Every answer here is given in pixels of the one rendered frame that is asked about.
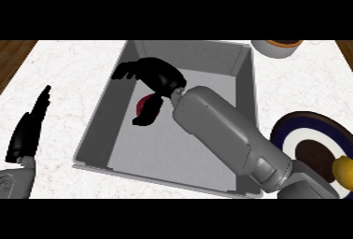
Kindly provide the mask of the white cup with brown rim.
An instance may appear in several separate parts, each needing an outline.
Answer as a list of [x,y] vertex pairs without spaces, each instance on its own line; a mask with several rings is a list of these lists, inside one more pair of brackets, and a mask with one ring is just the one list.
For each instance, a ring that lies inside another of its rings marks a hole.
[[274,59],[284,59],[296,52],[300,40],[253,40],[253,47],[262,55]]

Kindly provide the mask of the blue white brown plate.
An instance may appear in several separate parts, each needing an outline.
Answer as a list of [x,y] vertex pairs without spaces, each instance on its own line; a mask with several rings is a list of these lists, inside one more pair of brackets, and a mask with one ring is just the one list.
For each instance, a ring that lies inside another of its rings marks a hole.
[[346,156],[353,160],[353,133],[337,121],[312,111],[296,111],[278,120],[271,142],[293,160],[300,160],[322,176],[340,194],[353,199],[353,191],[337,181],[334,161]]

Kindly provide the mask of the grey open box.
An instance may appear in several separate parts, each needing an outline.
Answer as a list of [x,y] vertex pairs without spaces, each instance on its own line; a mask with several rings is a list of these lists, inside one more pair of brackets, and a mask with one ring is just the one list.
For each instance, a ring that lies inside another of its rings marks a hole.
[[[206,86],[259,121],[251,46],[197,40],[130,40],[117,61],[157,57],[182,72],[188,88]],[[262,196],[173,120],[164,103],[155,123],[133,125],[138,101],[154,91],[136,79],[110,80],[74,155],[74,166],[114,176],[232,198]]]

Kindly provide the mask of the yellow pear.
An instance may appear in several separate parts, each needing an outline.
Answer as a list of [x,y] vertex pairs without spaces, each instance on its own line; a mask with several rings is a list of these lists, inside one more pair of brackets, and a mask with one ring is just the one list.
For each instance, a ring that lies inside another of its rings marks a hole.
[[334,160],[333,174],[341,186],[353,191],[353,159],[347,156]]

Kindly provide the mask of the red fruit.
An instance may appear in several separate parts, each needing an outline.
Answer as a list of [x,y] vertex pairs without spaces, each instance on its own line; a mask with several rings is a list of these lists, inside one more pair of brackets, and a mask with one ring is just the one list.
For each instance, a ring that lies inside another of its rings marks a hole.
[[149,116],[157,117],[163,105],[161,97],[152,93],[141,98],[136,105],[136,115],[139,117]]

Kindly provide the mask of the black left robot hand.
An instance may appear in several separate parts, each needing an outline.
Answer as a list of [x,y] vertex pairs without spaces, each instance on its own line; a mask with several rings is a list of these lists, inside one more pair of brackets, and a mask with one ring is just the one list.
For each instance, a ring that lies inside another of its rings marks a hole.
[[33,157],[36,155],[42,123],[51,105],[51,89],[52,86],[48,85],[37,97],[31,112],[24,114],[17,124],[6,155],[6,162],[9,163],[17,163],[17,160],[24,156]]

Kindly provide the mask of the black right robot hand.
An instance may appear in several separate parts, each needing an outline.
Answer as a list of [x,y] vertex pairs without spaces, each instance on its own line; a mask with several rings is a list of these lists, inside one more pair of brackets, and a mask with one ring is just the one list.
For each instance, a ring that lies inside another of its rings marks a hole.
[[[141,80],[161,97],[172,98],[176,89],[186,87],[186,79],[179,70],[161,59],[141,58],[136,62],[126,62],[114,70],[113,79],[123,78]],[[157,117],[136,116],[133,125],[149,126]]]

